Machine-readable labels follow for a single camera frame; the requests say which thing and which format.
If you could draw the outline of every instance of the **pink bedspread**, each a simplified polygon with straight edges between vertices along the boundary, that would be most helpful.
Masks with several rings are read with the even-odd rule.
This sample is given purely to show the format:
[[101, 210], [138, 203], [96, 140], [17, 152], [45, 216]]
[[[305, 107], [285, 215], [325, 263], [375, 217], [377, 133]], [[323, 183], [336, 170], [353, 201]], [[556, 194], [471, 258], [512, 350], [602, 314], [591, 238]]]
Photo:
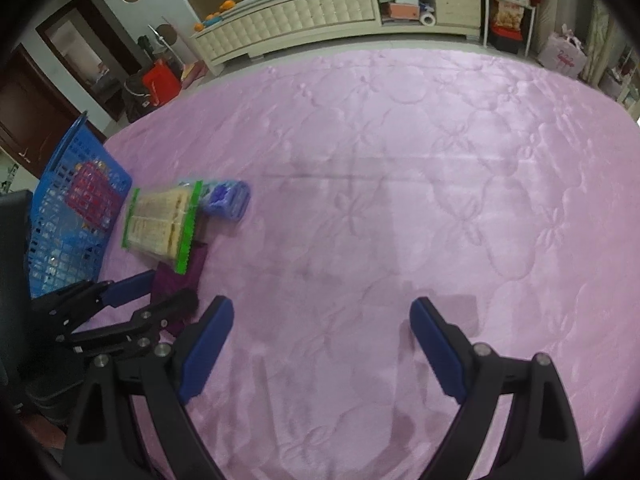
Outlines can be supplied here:
[[[223, 472], [418, 478], [457, 410], [410, 333], [425, 294], [472, 341], [552, 355], [592, 464], [640, 389], [639, 133], [542, 69], [384, 50], [224, 78], [110, 139], [136, 186], [252, 186], [238, 227], [204, 238], [200, 307], [225, 294], [236, 323], [188, 412]], [[146, 268], [121, 230], [104, 278]]]

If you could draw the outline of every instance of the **metal screw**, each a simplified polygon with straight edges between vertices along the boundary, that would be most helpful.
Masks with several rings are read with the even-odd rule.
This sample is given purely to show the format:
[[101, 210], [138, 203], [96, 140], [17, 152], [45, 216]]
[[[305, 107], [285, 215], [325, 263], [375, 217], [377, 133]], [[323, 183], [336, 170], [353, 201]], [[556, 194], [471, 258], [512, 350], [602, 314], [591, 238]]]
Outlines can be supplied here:
[[108, 362], [109, 356], [107, 354], [100, 354], [94, 359], [94, 365], [96, 365], [98, 368], [104, 368]]
[[539, 354], [536, 354], [536, 361], [539, 365], [549, 366], [551, 364], [551, 357], [549, 357], [545, 353], [540, 352]]
[[154, 354], [158, 357], [166, 357], [171, 353], [171, 345], [169, 343], [160, 343], [154, 348]]
[[487, 343], [476, 343], [474, 352], [480, 357], [487, 357], [491, 352], [491, 347]]

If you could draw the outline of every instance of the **blue gripper pad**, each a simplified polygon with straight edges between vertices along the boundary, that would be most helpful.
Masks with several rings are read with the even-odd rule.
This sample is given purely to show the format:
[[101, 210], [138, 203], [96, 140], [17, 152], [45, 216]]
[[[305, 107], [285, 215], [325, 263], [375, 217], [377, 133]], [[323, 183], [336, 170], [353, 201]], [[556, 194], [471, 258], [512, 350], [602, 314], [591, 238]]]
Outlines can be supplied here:
[[[444, 333], [444, 330], [454, 329], [460, 332], [460, 329], [455, 325], [447, 325], [427, 298], [418, 298], [412, 303], [409, 321], [442, 390], [449, 397], [455, 398], [458, 404], [462, 404], [467, 394], [465, 365]], [[470, 343], [466, 341], [466, 344], [470, 349]]]
[[129, 301], [146, 296], [151, 292], [151, 285], [154, 282], [155, 275], [156, 272], [154, 270], [147, 270], [130, 278], [112, 283], [100, 297], [102, 304], [116, 308], [129, 303]]
[[[217, 296], [199, 322], [186, 327], [178, 337], [188, 340], [190, 345], [180, 366], [178, 398], [183, 405], [202, 392], [233, 324], [233, 303], [229, 298]], [[178, 340], [174, 349], [180, 345]]]

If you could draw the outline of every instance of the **wooden door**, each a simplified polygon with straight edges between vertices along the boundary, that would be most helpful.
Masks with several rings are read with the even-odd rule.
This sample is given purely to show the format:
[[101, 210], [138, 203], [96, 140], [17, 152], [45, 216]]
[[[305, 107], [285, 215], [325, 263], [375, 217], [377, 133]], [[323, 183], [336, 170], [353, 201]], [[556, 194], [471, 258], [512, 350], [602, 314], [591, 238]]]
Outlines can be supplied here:
[[[21, 45], [0, 72], [0, 146], [37, 177], [80, 112]], [[98, 138], [104, 136], [92, 127]]]
[[[111, 28], [107, 20], [101, 15], [98, 8], [91, 0], [71, 0], [68, 4], [65, 4], [40, 25], [36, 27], [37, 33], [42, 38], [42, 41], [46, 43], [50, 51], [53, 52], [60, 63], [66, 68], [66, 70], [74, 77], [76, 81], [84, 88], [84, 90], [107, 112], [112, 119], [117, 121], [122, 112], [124, 111], [124, 101], [122, 99], [122, 85], [113, 86], [115, 81], [109, 85], [109, 92], [101, 92], [94, 88], [94, 85], [88, 83], [81, 75], [80, 71], [75, 67], [65, 56], [63, 56], [56, 45], [51, 41], [47, 31], [53, 27], [57, 22], [67, 16], [72, 10], [76, 10], [80, 16], [84, 19], [86, 24], [91, 28], [97, 39], [107, 48], [109, 53], [113, 56], [117, 63], [124, 69], [124, 71], [133, 75], [138, 72], [142, 67], [135, 58], [135, 56], [129, 51], [127, 46], [122, 42], [118, 34]], [[106, 66], [109, 66], [108, 60], [102, 60]]]

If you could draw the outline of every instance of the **orange fruit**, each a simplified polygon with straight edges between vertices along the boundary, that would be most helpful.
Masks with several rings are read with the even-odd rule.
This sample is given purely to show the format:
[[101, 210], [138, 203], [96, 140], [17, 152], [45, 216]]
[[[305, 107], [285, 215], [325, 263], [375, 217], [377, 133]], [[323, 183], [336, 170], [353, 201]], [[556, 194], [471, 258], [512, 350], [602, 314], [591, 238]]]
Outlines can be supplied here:
[[226, 0], [225, 2], [222, 3], [222, 5], [220, 5], [220, 12], [225, 12], [225, 10], [233, 9], [235, 6], [236, 6], [235, 1]]

